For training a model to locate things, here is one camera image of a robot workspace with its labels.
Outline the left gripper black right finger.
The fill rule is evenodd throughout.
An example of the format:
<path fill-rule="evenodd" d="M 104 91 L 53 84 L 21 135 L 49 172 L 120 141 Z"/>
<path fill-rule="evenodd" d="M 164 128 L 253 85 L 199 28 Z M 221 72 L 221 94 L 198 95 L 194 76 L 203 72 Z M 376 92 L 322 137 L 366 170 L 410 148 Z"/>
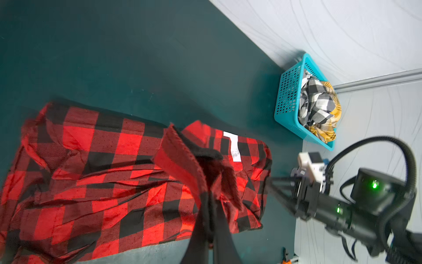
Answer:
<path fill-rule="evenodd" d="M 222 203 L 211 196 L 211 227 L 213 233 L 213 263 L 241 264 L 230 233 Z"/>

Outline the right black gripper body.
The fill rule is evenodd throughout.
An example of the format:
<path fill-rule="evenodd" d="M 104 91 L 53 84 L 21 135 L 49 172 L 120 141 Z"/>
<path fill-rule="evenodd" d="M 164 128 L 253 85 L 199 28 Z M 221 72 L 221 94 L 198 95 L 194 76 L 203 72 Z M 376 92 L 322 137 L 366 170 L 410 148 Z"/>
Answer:
<path fill-rule="evenodd" d="M 295 180 L 292 191 L 292 197 L 295 199 L 293 215 L 307 221 L 316 215 L 320 193 L 330 193 L 333 176 L 328 176 L 326 180 L 323 173 L 323 180 L 318 181 L 312 179 L 311 169 L 297 167 L 291 171 L 291 177 Z"/>

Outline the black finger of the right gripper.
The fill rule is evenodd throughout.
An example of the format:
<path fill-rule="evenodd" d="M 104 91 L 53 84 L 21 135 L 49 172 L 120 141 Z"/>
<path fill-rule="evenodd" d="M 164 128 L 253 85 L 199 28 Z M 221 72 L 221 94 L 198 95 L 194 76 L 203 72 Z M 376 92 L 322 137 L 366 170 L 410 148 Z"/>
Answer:
<path fill-rule="evenodd" d="M 281 177 L 281 178 L 271 177 L 268 179 L 268 181 L 269 181 L 269 184 L 272 184 L 272 185 L 295 186 L 294 177 Z"/>
<path fill-rule="evenodd" d="M 296 214 L 296 199 L 294 197 L 285 194 L 282 190 L 276 188 L 272 184 L 268 187 L 268 191 L 291 215 Z"/>

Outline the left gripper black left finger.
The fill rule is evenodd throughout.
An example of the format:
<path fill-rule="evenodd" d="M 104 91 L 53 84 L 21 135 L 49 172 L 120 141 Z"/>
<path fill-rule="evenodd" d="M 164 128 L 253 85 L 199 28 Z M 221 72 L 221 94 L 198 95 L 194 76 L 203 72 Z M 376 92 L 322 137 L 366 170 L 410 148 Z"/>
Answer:
<path fill-rule="evenodd" d="M 188 248 L 181 260 L 181 264 L 207 264 L 209 244 L 211 242 L 210 195 L 203 192 L 200 195 L 201 207 Z"/>

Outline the red black plaid shirt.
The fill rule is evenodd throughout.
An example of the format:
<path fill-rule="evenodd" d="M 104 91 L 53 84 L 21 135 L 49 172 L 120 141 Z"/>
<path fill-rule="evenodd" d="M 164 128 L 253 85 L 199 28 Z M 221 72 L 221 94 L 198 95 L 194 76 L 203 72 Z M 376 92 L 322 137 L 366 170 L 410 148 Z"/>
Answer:
<path fill-rule="evenodd" d="M 1 191 L 1 261 L 73 264 L 189 239 L 202 193 L 232 233 L 260 229 L 271 152 L 196 121 L 183 130 L 47 104 Z"/>

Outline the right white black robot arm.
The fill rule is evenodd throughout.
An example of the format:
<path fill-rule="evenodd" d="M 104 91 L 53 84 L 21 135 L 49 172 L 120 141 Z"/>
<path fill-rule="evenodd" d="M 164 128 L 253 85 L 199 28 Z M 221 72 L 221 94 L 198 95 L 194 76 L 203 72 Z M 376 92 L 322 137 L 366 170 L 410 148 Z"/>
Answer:
<path fill-rule="evenodd" d="M 335 164 L 355 149 L 375 142 L 389 142 L 403 153 L 406 178 L 360 168 L 344 183 L 352 187 L 350 196 L 330 195 Z M 291 177 L 270 178 L 268 188 L 294 217 L 314 219 L 332 235 L 341 238 L 344 251 L 356 260 L 354 246 L 347 237 L 367 248 L 370 256 L 386 253 L 389 264 L 419 264 L 422 236 L 407 229 L 417 198 L 417 163 L 411 148 L 392 136 L 374 136 L 358 141 L 337 154 L 324 166 L 323 179 L 316 178 L 313 162 L 301 162 Z"/>

